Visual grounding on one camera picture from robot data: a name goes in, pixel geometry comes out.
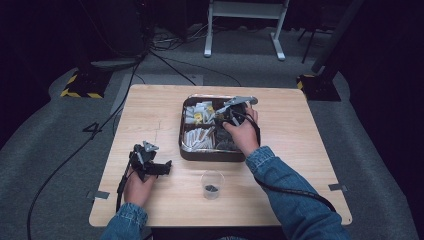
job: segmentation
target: metal part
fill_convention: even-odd
[[[224,106],[233,106],[233,105],[246,103],[246,102],[250,103],[250,105],[255,105],[258,103],[258,99],[253,96],[250,96],[250,97],[235,96],[232,99],[225,102]]]
[[[87,196],[86,197],[88,199],[91,199],[91,200],[95,200],[95,199],[107,199],[109,197],[109,193],[108,192],[102,192],[102,191],[97,191],[97,192],[89,191],[87,193]]]
[[[146,150],[146,152],[152,152],[152,151],[159,150],[159,147],[157,147],[157,146],[155,146],[151,143],[148,143],[146,141],[143,141],[143,145],[144,145],[144,149]]]

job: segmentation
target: black electronic component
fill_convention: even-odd
[[[129,161],[127,164],[127,167],[125,169],[124,175],[122,175],[121,182],[119,183],[118,189],[117,189],[117,199],[116,199],[116,212],[118,212],[119,208],[121,207],[121,199],[122,194],[125,189],[125,184],[127,183],[128,177],[128,170],[130,166],[133,168],[134,172],[138,174],[140,179],[144,181],[144,178],[147,175],[168,175],[171,171],[171,165],[172,161],[169,160],[165,164],[160,163],[154,163],[153,159],[156,156],[156,151],[159,148],[143,141],[143,145],[140,144],[134,145],[134,150],[130,152]]]

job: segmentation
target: metal stand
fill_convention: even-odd
[[[271,40],[279,60],[285,60],[286,57],[279,40],[281,27],[286,17],[287,8],[290,0],[285,0],[284,4],[265,4],[265,3],[243,3],[243,2],[221,2],[210,0],[208,12],[208,34],[205,43],[205,57],[212,55],[212,17],[241,17],[241,18],[262,18],[278,19],[276,33],[271,33]]]

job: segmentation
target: wooden table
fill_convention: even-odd
[[[108,199],[96,199],[90,215],[93,226],[106,226],[115,214],[116,189],[134,144],[146,140],[159,147],[156,163],[172,160],[169,176],[156,180],[145,208],[152,227],[275,226],[280,225],[263,190],[244,162],[196,162],[180,156],[178,134],[184,100],[192,94],[255,96],[259,103],[262,145],[303,175],[342,216],[352,222],[328,155],[303,93],[297,89],[133,85],[119,122],[99,191]],[[225,176],[220,197],[202,195],[200,177],[215,169]]]

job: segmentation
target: hand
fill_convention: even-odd
[[[258,122],[258,112],[252,108],[246,108],[246,114],[252,116],[254,122]],[[248,157],[253,151],[259,148],[256,132],[252,124],[245,120],[240,126],[236,127],[230,123],[224,122],[222,126],[231,134],[234,143]]]
[[[150,196],[150,191],[152,190],[153,183],[157,176],[149,176],[149,178],[143,182],[132,167],[128,170],[128,176],[124,189],[125,202],[143,207]]]

